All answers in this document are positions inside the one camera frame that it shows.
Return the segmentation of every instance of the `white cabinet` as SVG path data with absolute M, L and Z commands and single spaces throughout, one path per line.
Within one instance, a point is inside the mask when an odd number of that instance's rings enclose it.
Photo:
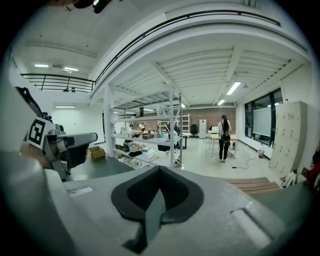
M 269 167 L 280 178 L 298 168 L 307 131 L 307 105 L 297 101 L 275 107 L 275 137 Z

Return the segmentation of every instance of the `floor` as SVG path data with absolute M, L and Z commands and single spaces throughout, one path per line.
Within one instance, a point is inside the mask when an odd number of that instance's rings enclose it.
M 123 140 L 117 138 L 116 143 L 122 144 Z M 99 146 L 106 149 L 105 143 L 99 144 Z M 146 146 L 158 150 L 157 145 L 147 144 Z M 226 163 L 222 163 L 219 162 L 218 143 L 216 141 L 213 147 L 213 157 L 211 157 L 211 149 L 209 149 L 209 141 L 207 139 L 188 138 L 187 149 L 182 152 L 182 164 L 185 170 L 203 176 L 227 179 L 266 177 L 270 182 L 276 182 L 279 186 L 281 185 L 279 177 L 268 167 L 269 160 L 258 158 L 256 151 L 241 142 L 238 143 L 237 149 L 236 158 L 233 158 L 233 154 L 228 152 Z M 232 168 L 233 166 L 247 169 L 234 169 Z

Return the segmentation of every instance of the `black chair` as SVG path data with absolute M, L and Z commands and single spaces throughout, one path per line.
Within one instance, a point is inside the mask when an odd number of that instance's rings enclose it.
M 190 133 L 193 135 L 193 137 L 198 134 L 198 126 L 196 124 L 192 124 L 190 127 Z

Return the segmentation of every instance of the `black pants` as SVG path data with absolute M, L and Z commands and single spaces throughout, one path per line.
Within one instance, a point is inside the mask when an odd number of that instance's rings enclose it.
M 222 159 L 222 150 L 224 150 L 223 159 L 226 159 L 226 158 L 227 158 L 227 153 L 228 153 L 229 144 L 224 144 L 224 143 L 222 142 L 222 139 L 219 139 L 219 146 L 220 146 L 219 158 Z

